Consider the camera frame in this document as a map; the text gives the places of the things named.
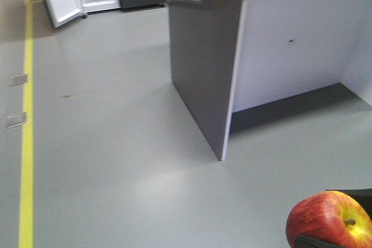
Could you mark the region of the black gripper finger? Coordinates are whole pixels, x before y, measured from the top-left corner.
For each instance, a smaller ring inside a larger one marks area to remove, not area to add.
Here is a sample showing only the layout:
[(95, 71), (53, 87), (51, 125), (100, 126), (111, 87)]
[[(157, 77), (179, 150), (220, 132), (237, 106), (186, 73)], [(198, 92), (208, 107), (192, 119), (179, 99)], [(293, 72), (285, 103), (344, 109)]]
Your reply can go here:
[(326, 216), (371, 216), (371, 188), (326, 190)]
[(337, 245), (302, 235), (295, 237), (294, 244), (295, 248), (338, 248)]

